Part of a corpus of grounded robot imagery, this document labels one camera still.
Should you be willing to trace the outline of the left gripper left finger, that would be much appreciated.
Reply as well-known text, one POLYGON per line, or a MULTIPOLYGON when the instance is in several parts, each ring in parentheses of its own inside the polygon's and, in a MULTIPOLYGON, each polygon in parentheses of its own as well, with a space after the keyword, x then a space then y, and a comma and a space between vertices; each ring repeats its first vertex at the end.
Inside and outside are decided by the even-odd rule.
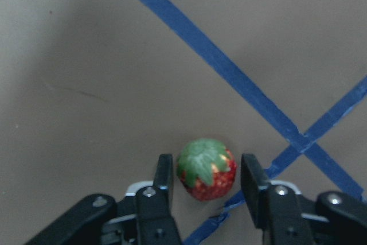
POLYGON ((138 244, 182 244, 171 214, 173 196, 173 156, 158 158, 153 183, 137 191, 136 231, 138 244))

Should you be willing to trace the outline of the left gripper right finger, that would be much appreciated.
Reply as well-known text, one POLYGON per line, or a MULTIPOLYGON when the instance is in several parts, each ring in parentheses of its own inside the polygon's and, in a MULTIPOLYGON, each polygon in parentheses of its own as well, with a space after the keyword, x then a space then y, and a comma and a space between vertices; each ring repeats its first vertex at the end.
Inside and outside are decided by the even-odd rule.
POLYGON ((314 244, 296 193, 272 184, 253 154, 241 156, 241 190, 263 244, 314 244))

